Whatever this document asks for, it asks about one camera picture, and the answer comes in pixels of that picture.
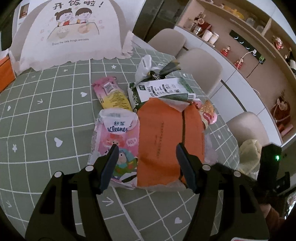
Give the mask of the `pink kleenex tissue pack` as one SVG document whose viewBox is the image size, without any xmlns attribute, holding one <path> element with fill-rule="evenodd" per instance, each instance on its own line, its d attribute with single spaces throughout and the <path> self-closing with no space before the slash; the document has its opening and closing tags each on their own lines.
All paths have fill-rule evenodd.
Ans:
<svg viewBox="0 0 296 241">
<path fill-rule="evenodd" d="M 137 187 L 139 147 L 139 119 L 136 113 L 123 108 L 102 109 L 95 124 L 88 164 L 107 155 L 113 145 L 119 156 L 111 178 L 111 186 L 134 189 Z"/>
</svg>

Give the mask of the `wooden wall shelf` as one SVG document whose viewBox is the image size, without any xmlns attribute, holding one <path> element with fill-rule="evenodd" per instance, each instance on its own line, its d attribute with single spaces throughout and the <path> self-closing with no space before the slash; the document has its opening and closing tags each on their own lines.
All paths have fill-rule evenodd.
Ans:
<svg viewBox="0 0 296 241">
<path fill-rule="evenodd" d="M 176 26 L 182 27 L 190 32 L 190 21 L 199 13 L 203 12 L 204 8 L 198 1 L 187 1 L 186 3 L 187 5 L 178 19 Z M 219 39 L 215 45 L 208 44 L 218 52 L 226 46 L 230 46 L 231 51 L 228 57 L 225 58 L 233 65 L 238 59 L 244 59 L 243 65 L 237 71 L 261 97 L 269 111 L 275 105 L 276 99 L 281 95 L 290 104 L 290 123 L 293 125 L 293 128 L 284 137 L 281 137 L 283 145 L 287 146 L 295 137 L 295 88 L 292 83 L 292 81 L 295 80 L 294 74 L 288 70 L 285 63 L 278 65 L 276 58 L 267 53 L 262 44 L 237 24 L 231 23 L 210 12 L 206 13 L 206 19 L 213 24 L 214 32 L 219 35 Z M 229 36 L 231 30 L 234 30 L 257 49 L 258 52 L 265 57 L 265 62 L 260 64 L 252 55 L 252 51 L 248 52 L 242 45 Z"/>
</svg>

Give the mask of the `small red figurine left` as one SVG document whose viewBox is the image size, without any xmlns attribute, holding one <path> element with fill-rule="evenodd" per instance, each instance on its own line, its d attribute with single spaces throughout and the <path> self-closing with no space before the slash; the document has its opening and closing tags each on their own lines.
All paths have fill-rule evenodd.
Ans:
<svg viewBox="0 0 296 241">
<path fill-rule="evenodd" d="M 231 51 L 231 47 L 230 46 L 226 46 L 225 48 L 223 48 L 220 53 L 222 55 L 224 55 L 225 57 L 228 57 L 229 53 Z"/>
</svg>

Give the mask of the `translucent trash bag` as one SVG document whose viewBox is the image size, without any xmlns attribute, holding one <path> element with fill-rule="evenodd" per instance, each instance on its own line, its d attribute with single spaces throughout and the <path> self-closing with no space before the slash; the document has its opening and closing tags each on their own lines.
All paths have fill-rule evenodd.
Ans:
<svg viewBox="0 0 296 241">
<path fill-rule="evenodd" d="M 246 140 L 239 147 L 239 165 L 241 173 L 256 180 L 260 168 L 262 145 L 258 140 Z"/>
</svg>

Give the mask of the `red doll large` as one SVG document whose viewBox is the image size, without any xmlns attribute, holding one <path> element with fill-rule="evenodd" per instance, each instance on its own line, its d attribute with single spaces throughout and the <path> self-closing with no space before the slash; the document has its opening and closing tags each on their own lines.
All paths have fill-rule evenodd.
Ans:
<svg viewBox="0 0 296 241">
<path fill-rule="evenodd" d="M 290 123 L 290 110 L 290 104 L 283 96 L 277 98 L 275 105 L 270 110 L 281 137 L 284 137 L 293 128 Z"/>
</svg>

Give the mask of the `small red figurine right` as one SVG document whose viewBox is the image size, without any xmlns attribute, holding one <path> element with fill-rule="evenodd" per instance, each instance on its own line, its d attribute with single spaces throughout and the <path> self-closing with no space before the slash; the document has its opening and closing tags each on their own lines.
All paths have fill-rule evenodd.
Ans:
<svg viewBox="0 0 296 241">
<path fill-rule="evenodd" d="M 235 65 L 236 69 L 239 70 L 241 68 L 241 66 L 243 65 L 243 63 L 244 63 L 244 59 L 240 58 L 234 63 L 234 65 Z"/>
</svg>

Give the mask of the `white crumpled tissue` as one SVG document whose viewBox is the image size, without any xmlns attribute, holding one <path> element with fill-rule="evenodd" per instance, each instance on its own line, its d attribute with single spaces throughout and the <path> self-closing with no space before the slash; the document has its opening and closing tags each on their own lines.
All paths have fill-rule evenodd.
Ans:
<svg viewBox="0 0 296 241">
<path fill-rule="evenodd" d="M 152 68 L 152 57 L 151 55 L 145 55 L 141 58 L 135 73 L 134 87 L 138 86 L 140 82 L 148 78 L 149 72 Z"/>
</svg>

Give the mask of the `beige chair far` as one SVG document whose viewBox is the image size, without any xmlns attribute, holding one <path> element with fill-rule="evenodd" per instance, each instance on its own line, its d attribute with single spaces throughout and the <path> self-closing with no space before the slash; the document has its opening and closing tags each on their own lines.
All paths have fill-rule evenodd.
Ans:
<svg viewBox="0 0 296 241">
<path fill-rule="evenodd" d="M 174 29 L 163 29 L 158 32 L 148 44 L 156 51 L 177 56 L 186 42 L 186 38 Z"/>
</svg>

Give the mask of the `red snack wrapper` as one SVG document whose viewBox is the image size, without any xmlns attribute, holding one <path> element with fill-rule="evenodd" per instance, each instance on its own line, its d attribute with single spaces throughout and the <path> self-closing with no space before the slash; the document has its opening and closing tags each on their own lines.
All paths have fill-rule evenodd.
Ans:
<svg viewBox="0 0 296 241">
<path fill-rule="evenodd" d="M 192 104 L 194 104 L 196 109 L 199 111 L 205 130 L 210 125 L 215 124 L 218 116 L 217 116 L 217 113 L 215 112 L 214 106 L 211 104 L 209 100 L 206 100 L 205 102 L 201 102 L 199 98 L 195 98 Z"/>
</svg>

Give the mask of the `white sideboard cabinet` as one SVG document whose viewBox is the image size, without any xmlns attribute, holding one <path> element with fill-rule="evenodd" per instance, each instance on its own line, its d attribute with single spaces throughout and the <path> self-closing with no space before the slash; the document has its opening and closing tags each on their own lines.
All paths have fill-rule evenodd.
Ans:
<svg viewBox="0 0 296 241">
<path fill-rule="evenodd" d="M 252 112 L 263 123 L 270 142 L 283 146 L 280 132 L 268 107 L 246 79 L 236 70 L 234 65 L 215 48 L 193 33 L 179 26 L 175 26 L 174 30 L 180 32 L 186 38 L 184 50 L 181 51 L 182 54 L 191 49 L 199 48 L 210 54 L 221 64 L 220 82 L 213 92 L 209 94 L 209 97 L 215 107 L 218 108 L 224 121 L 227 122 L 244 111 Z"/>
</svg>

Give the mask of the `beige chair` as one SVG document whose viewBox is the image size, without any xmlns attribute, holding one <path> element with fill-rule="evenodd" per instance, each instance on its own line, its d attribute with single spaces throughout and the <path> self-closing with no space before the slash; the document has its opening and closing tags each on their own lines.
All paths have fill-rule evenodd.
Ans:
<svg viewBox="0 0 296 241">
<path fill-rule="evenodd" d="M 210 96 L 221 81 L 222 66 L 208 52 L 194 48 L 177 58 L 180 68 L 191 74 L 203 92 Z"/>
<path fill-rule="evenodd" d="M 262 146 L 270 143 L 263 123 L 252 112 L 243 112 L 229 120 L 226 125 L 236 138 L 239 147 L 246 140 L 258 140 Z"/>
<path fill-rule="evenodd" d="M 174 29 L 163 29 L 158 32 L 148 44 L 156 51 L 177 56 L 186 42 L 186 38 Z"/>
</svg>

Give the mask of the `orange paper bag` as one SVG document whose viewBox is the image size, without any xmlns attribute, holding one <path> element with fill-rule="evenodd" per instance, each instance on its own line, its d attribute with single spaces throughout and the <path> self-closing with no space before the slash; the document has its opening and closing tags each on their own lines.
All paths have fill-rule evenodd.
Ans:
<svg viewBox="0 0 296 241">
<path fill-rule="evenodd" d="M 192 104 L 179 111 L 159 98 L 150 98 L 137 115 L 140 123 L 137 186 L 184 189 L 186 181 L 176 147 L 183 143 L 190 154 L 204 161 L 204 126 L 199 111 Z"/>
</svg>

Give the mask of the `black power strip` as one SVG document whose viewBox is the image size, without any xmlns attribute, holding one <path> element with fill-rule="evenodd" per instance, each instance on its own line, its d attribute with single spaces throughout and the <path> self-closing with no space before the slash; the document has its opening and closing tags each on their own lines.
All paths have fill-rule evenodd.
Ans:
<svg viewBox="0 0 296 241">
<path fill-rule="evenodd" d="M 265 57 L 258 52 L 249 42 L 247 42 L 243 37 L 241 37 L 234 30 L 231 30 L 229 33 L 234 40 L 236 40 L 240 45 L 242 45 L 248 52 L 252 51 L 252 55 L 258 60 L 260 64 L 265 62 Z"/>
</svg>

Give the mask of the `beige chair middle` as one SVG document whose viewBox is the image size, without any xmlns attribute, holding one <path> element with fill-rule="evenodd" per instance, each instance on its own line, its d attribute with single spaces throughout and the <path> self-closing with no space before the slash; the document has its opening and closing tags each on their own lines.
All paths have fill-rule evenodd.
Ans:
<svg viewBox="0 0 296 241">
<path fill-rule="evenodd" d="M 191 74 L 203 92 L 210 96 L 221 81 L 222 66 L 208 52 L 194 48 L 177 58 L 180 68 Z"/>
</svg>

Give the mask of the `white cup right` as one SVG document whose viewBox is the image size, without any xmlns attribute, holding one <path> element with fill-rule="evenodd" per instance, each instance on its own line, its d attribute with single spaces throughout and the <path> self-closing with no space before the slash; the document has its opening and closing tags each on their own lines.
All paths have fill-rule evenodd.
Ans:
<svg viewBox="0 0 296 241">
<path fill-rule="evenodd" d="M 217 33 L 213 32 L 212 36 L 208 40 L 208 43 L 210 43 L 211 45 L 215 45 L 215 43 L 217 42 L 218 39 L 219 39 L 219 35 Z"/>
</svg>

